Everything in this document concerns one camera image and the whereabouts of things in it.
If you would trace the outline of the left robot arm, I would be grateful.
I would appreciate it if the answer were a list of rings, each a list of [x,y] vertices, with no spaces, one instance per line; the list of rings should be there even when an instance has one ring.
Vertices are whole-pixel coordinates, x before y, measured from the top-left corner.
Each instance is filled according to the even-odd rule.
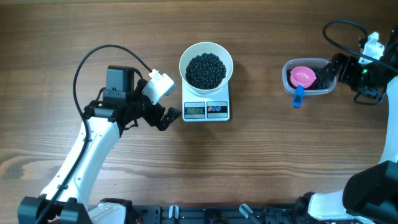
[[[109,66],[106,85],[82,113],[80,134],[56,176],[38,197],[24,197],[17,211],[19,223],[140,223],[130,200],[105,198],[92,210],[88,201],[110,150],[124,131],[144,118],[164,131],[181,112],[165,109],[159,100],[176,84],[153,69],[150,80],[133,67]]]

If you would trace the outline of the pink scoop blue handle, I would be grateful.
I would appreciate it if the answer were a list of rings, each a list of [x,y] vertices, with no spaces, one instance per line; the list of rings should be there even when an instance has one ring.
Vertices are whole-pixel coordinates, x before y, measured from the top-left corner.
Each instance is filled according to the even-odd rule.
[[[290,73],[290,81],[296,87],[293,107],[300,108],[304,99],[304,90],[310,87],[317,79],[315,72],[308,67],[299,66],[295,67]]]

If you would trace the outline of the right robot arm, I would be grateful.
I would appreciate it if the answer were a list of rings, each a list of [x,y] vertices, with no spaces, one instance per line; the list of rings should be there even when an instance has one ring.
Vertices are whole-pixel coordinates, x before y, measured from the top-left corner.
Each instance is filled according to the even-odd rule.
[[[388,98],[386,142],[377,165],[352,176],[341,191],[311,194],[305,214],[318,223],[397,223],[397,29],[382,46],[375,35],[366,34],[359,40],[360,52],[324,38],[351,55],[334,55],[323,74],[357,96],[378,102]]]

